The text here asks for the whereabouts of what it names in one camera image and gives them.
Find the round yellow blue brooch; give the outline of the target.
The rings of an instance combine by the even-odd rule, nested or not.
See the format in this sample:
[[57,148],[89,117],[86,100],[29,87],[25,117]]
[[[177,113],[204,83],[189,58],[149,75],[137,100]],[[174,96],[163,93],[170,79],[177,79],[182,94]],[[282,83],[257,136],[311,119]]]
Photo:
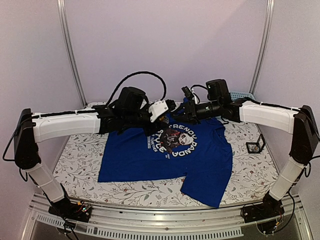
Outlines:
[[169,123],[169,118],[166,115],[164,115],[164,116],[162,116],[160,118],[160,121],[163,122],[163,123],[168,124]]

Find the blue printed t-shirt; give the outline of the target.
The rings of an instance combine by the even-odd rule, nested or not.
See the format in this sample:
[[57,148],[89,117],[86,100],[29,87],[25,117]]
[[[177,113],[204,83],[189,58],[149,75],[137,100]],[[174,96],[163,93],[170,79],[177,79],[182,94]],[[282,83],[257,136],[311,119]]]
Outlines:
[[216,118],[200,124],[173,118],[146,136],[140,128],[108,135],[98,175],[100,183],[168,180],[183,177],[181,192],[218,208],[233,168],[232,146]]

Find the light blue plastic basket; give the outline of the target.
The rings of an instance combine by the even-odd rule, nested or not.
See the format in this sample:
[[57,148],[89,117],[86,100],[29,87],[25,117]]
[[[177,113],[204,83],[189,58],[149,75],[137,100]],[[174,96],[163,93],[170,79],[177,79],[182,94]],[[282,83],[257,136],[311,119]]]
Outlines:
[[255,97],[248,92],[231,91],[230,96],[232,101],[235,101],[237,99],[242,99],[242,98],[250,98],[252,100],[255,100]]

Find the black brooch box silver brooch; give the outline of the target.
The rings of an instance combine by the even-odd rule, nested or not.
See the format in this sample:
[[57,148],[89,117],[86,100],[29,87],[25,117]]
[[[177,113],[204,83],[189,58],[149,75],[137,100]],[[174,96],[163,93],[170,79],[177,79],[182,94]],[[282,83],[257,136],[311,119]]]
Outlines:
[[261,133],[256,142],[246,142],[245,145],[249,154],[260,154],[266,146],[266,140]]

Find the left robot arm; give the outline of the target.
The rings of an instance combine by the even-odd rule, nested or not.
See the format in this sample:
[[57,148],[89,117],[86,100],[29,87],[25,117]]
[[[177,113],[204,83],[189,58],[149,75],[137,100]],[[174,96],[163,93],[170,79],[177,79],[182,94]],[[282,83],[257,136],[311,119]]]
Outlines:
[[14,162],[31,177],[63,217],[70,217],[75,211],[74,204],[42,162],[38,144],[77,134],[121,134],[130,128],[141,128],[146,135],[152,135],[166,126],[163,116],[170,106],[164,99],[153,103],[147,100],[144,91],[124,87],[117,100],[104,105],[53,113],[32,113],[26,108],[21,112],[13,134]]

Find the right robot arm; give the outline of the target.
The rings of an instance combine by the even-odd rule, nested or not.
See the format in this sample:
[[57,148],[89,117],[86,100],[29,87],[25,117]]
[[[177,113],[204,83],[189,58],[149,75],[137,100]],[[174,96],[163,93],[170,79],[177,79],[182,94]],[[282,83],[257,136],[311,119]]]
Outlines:
[[258,213],[269,218],[278,210],[280,201],[295,185],[304,168],[314,158],[320,134],[310,106],[286,107],[258,102],[248,97],[232,100],[224,79],[206,82],[208,102],[196,104],[193,93],[185,86],[187,101],[171,113],[179,122],[198,124],[201,120],[222,117],[237,123],[253,123],[284,131],[292,136],[289,158],[271,189],[265,194]]

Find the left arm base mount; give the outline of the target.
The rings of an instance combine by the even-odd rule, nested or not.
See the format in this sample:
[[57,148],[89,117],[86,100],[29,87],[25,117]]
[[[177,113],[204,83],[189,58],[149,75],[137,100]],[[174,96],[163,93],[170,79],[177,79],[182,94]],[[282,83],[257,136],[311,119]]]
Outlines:
[[69,199],[62,199],[57,202],[51,202],[48,212],[63,219],[88,223],[92,214],[92,206],[84,203],[78,205]]

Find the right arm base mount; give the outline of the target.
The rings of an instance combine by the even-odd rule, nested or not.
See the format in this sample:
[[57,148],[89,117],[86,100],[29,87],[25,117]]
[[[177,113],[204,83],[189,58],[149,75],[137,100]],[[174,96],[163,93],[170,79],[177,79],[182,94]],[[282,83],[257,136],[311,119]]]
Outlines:
[[267,203],[245,204],[240,210],[240,216],[245,223],[256,223],[257,230],[267,236],[273,235],[284,220],[282,203],[273,207]]

